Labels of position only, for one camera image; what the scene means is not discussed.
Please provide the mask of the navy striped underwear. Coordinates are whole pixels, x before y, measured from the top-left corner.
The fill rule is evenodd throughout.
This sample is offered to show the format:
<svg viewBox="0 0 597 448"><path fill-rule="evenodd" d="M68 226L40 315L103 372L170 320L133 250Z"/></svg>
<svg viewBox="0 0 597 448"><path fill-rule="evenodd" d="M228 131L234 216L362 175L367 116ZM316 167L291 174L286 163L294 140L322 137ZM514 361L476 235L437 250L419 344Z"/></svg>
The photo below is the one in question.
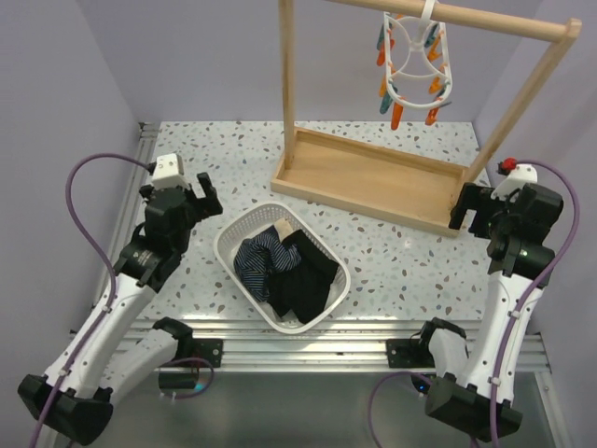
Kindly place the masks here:
<svg viewBox="0 0 597 448"><path fill-rule="evenodd" d="M274 226L252 238L244 239L233 261L234 271L242 285L257 301L267 301L269 277L296 268L301 256L295 245L282 244Z"/></svg>

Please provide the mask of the black underwear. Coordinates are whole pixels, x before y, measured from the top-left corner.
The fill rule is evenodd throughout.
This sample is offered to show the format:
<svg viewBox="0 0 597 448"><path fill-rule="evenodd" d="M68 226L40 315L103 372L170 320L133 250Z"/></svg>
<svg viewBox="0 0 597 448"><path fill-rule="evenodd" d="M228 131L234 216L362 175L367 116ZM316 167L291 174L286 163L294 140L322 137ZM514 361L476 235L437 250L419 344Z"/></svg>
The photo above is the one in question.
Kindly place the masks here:
<svg viewBox="0 0 597 448"><path fill-rule="evenodd" d="M301 324L307 324L324 312L339 264L322 252L303 230L294 231L283 245L295 245L300 264L285 273L273 274L267 281L267 300L279 317L293 312Z"/></svg>

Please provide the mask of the navy underwear with beige band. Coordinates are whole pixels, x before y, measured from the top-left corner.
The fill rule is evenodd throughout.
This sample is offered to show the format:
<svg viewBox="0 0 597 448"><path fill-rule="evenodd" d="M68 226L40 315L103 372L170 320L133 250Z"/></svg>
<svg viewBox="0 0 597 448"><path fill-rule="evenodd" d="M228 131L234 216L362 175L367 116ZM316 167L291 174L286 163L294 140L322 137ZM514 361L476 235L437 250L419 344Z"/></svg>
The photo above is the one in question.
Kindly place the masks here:
<svg viewBox="0 0 597 448"><path fill-rule="evenodd" d="M295 231L292 224L286 218L276 220L273 224L273 228L276 230L281 242Z"/></svg>

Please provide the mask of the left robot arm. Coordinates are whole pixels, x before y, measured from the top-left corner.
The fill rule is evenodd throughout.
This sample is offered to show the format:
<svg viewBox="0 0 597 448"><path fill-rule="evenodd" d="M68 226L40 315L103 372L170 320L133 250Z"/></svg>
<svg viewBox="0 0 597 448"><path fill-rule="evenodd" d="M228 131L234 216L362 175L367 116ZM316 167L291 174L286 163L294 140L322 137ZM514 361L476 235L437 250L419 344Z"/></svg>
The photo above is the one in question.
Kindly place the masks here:
<svg viewBox="0 0 597 448"><path fill-rule="evenodd" d="M122 248L104 296L46 372L26 375L18 387L39 425L88 446L104 432L116 404L156 368L211 365L199 356L191 328L163 317L106 370L133 321L180 266L195 225L223 212L210 176L197 179L201 198L191 186L141 187L145 219Z"/></svg>

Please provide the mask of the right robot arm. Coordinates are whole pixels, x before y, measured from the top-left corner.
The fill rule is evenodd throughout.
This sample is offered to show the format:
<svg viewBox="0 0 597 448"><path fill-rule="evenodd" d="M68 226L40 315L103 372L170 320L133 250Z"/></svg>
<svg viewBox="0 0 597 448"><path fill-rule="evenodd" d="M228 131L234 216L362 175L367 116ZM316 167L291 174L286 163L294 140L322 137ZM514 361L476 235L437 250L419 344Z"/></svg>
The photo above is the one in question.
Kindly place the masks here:
<svg viewBox="0 0 597 448"><path fill-rule="evenodd" d="M459 229L473 210L470 233L490 242L485 311L472 347L463 329L434 318L424 324L415 354L437 372L426 414L478 441L500 439L521 425L521 413L512 408L516 365L549 281L545 269L555 258L543 242L562 209L559 193L536 184L494 196L491 188L466 183L451 210L451 229Z"/></svg>

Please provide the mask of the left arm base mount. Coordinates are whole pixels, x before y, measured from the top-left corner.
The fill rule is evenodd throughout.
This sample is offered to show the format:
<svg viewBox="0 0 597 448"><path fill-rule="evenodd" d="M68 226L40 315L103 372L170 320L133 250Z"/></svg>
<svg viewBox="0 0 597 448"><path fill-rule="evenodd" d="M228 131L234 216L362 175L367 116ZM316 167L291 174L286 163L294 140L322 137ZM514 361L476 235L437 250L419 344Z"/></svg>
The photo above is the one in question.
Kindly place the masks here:
<svg viewBox="0 0 597 448"><path fill-rule="evenodd" d="M160 394L171 402L204 394L214 382L223 354L221 339L194 339L189 350L160 366Z"/></svg>

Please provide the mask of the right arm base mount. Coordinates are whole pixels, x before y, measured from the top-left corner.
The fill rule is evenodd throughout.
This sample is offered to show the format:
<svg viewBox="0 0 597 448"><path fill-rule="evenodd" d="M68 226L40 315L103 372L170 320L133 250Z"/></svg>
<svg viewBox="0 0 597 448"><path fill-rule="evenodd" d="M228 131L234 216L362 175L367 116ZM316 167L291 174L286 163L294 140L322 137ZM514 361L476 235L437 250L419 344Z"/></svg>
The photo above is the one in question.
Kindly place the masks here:
<svg viewBox="0 0 597 448"><path fill-rule="evenodd" d="M447 379L456 383L456 375L452 361L451 347L442 341L422 342L420 339L389 339L385 342L386 358L390 369L415 371L416 369L433 369L433 373L424 373L423 379L411 375L410 381L415 391L426 396L430 384L435 378Z"/></svg>

